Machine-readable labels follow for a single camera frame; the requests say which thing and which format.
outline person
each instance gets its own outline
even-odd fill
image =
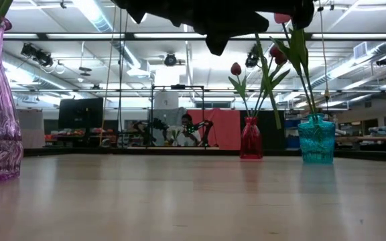
[[[183,127],[193,125],[192,117],[189,114],[185,114],[181,117],[181,124]],[[194,131],[189,134],[186,129],[178,136],[178,144],[184,147],[197,147],[200,142],[199,131]]]

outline turquoise glass vase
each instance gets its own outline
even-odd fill
[[[336,126],[323,121],[324,114],[310,114],[309,122],[298,125],[304,163],[333,163]]]

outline red glass vase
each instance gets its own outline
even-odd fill
[[[263,149],[261,146],[261,133],[257,127],[257,117],[245,117],[245,128],[241,135],[241,152],[239,156],[242,159],[261,159]]]

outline ceiling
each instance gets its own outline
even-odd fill
[[[141,23],[136,24],[124,10],[117,9],[109,0],[96,0],[102,7],[103,15],[108,19],[108,22],[114,26],[115,32],[133,32],[133,33],[164,33],[164,32],[184,32],[193,31],[191,27],[185,28],[174,27],[170,21],[147,15],[147,18]],[[316,13],[313,22],[306,29],[306,32],[319,33],[321,29],[324,33],[386,33],[386,0],[321,0],[325,9],[322,12],[322,26],[320,14]],[[13,29],[7,33],[96,33],[97,29],[88,20],[86,14],[79,10],[71,1],[64,1],[67,8],[60,7],[60,1],[56,0],[15,0],[11,10],[7,14],[8,20],[12,22]],[[330,4],[333,3],[335,9],[329,10]],[[261,13],[262,16],[269,20],[269,32],[281,32],[282,27],[276,24],[273,20],[272,13]],[[84,43],[84,51],[82,53],[82,42],[74,41],[5,41],[3,50],[5,52],[5,62],[12,66],[20,66],[20,69],[27,73],[49,80],[44,86],[24,86],[13,85],[15,95],[18,90],[28,88],[39,88],[44,90],[46,88],[55,89],[61,86],[67,89],[90,89],[93,84],[99,84],[103,89],[106,88],[107,83],[110,89],[118,89],[120,79],[122,81],[121,87],[123,89],[149,89],[151,86],[151,78],[136,77],[128,75],[127,71],[130,69],[126,62],[120,66],[118,64],[119,52],[110,42],[104,41],[87,41]],[[382,42],[368,42],[369,47],[375,47]],[[65,70],[60,73],[63,67],[58,66],[54,70],[52,68],[45,68],[41,70],[40,67],[32,60],[26,59],[20,54],[21,49],[25,43],[31,43],[33,46],[42,49],[45,52],[52,54],[55,63],[59,61],[64,64]],[[227,77],[231,75],[230,67],[233,62],[245,63],[247,53],[253,47],[253,41],[229,41],[222,56],[213,56],[204,41],[189,41],[182,40],[168,40],[168,41],[132,41],[126,42],[129,51],[138,60],[147,61],[150,66],[149,70],[155,72],[165,68],[162,61],[167,53],[175,53],[178,60],[182,61],[182,65],[172,68],[180,75],[180,83],[188,84],[188,75],[186,74],[185,63],[188,59],[186,49],[189,49],[189,63],[191,66],[191,84],[204,86],[209,89],[228,89],[232,88]],[[318,79],[325,73],[325,67],[331,71],[338,65],[343,64],[349,60],[353,53],[353,48],[362,42],[360,41],[331,41],[325,42],[325,61],[323,53],[323,45],[320,41],[308,42],[308,49],[310,52],[310,73],[311,80]],[[267,50],[271,46],[269,40],[262,41],[263,48]],[[386,57],[386,53],[381,54],[380,58]],[[380,72],[386,71],[386,66],[379,67],[375,62],[372,64],[364,62],[360,66],[339,72],[334,80],[328,82],[329,89],[342,90],[349,84],[364,80],[370,76],[377,75]],[[80,66],[91,68],[90,76],[80,76],[78,68]],[[259,88],[261,81],[261,73],[257,71],[258,68],[246,70],[244,72],[248,76],[247,86],[250,89]],[[379,85],[386,84],[386,77],[381,77],[381,80],[371,80],[363,85],[353,88],[353,90],[374,90],[379,89]],[[302,85],[294,72],[291,70],[290,74],[284,79],[277,89],[301,89]],[[317,90],[325,89],[326,85],[321,84],[317,86]],[[81,94],[83,97],[103,96],[104,92]],[[350,95],[356,93],[343,95],[343,98],[348,98]],[[117,92],[109,92],[108,96],[118,96]],[[317,99],[320,98],[320,93],[317,92]],[[124,97],[146,98],[149,96],[148,92],[142,90],[141,93],[129,91],[122,93]],[[233,92],[209,92],[209,97],[237,97]],[[339,99],[340,94],[333,94],[333,98]],[[302,96],[295,96],[289,100],[288,106],[295,106],[302,102]]]

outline table surface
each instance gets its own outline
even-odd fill
[[[386,240],[386,163],[299,157],[25,158],[0,240]]]

